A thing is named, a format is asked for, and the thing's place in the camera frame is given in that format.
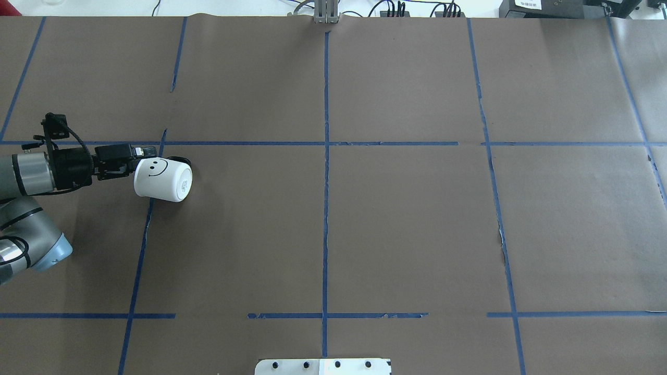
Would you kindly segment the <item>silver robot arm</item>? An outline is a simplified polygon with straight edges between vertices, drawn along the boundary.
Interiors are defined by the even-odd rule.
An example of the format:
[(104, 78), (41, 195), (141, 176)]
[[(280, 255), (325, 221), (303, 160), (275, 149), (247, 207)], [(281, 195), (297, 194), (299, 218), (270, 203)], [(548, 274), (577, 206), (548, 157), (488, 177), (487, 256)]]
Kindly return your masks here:
[(157, 157), (153, 146), (129, 143), (26, 152), (2, 156), (1, 281), (24, 270), (45, 271), (73, 247), (36, 197), (68, 194), (100, 181), (127, 177), (141, 159)]

